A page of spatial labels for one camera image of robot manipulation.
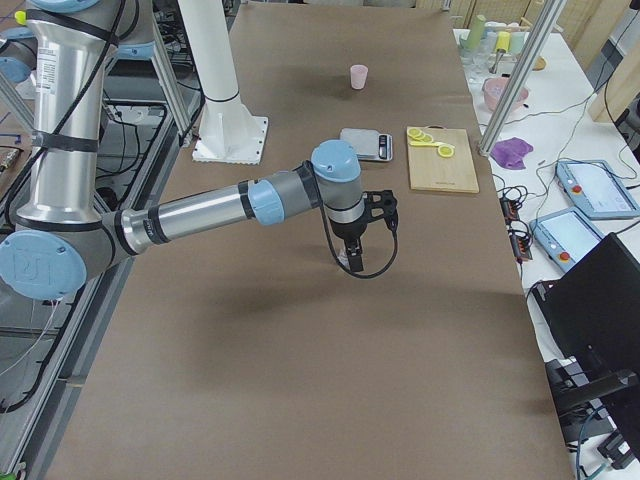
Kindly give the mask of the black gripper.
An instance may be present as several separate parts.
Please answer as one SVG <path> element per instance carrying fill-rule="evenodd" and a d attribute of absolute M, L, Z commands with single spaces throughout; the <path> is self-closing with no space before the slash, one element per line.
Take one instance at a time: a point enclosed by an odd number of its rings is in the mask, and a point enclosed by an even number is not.
<path fill-rule="evenodd" d="M 367 222 L 364 220 L 356 220 L 349 223 L 340 223 L 331 221 L 333 233 L 340 238 L 348 250 L 341 248 L 339 252 L 339 260 L 342 264 L 349 264 L 351 272 L 362 272 L 362 244 L 361 236 L 367 228 Z"/>

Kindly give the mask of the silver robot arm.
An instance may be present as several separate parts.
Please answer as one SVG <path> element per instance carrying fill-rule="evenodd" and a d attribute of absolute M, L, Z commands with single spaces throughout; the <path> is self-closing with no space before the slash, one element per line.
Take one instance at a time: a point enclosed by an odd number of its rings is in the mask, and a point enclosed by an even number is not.
<path fill-rule="evenodd" d="M 125 49 L 159 51 L 148 1 L 32 1 L 26 20 L 38 53 L 30 196 L 8 216 L 1 277 L 17 293 L 54 300 L 120 261 L 191 234 L 255 220 L 274 225 L 321 207 L 360 271 L 368 197 L 354 149 L 316 147 L 291 171 L 145 210 L 101 214 L 94 206 L 106 64 Z"/>

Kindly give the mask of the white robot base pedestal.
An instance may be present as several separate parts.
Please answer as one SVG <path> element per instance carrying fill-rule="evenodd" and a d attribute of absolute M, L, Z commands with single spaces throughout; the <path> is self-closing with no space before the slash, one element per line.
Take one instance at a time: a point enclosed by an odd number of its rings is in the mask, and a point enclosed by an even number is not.
<path fill-rule="evenodd" d="M 193 159 L 258 164 L 269 120 L 241 99 L 222 3 L 185 0 L 179 8 L 205 98 Z"/>

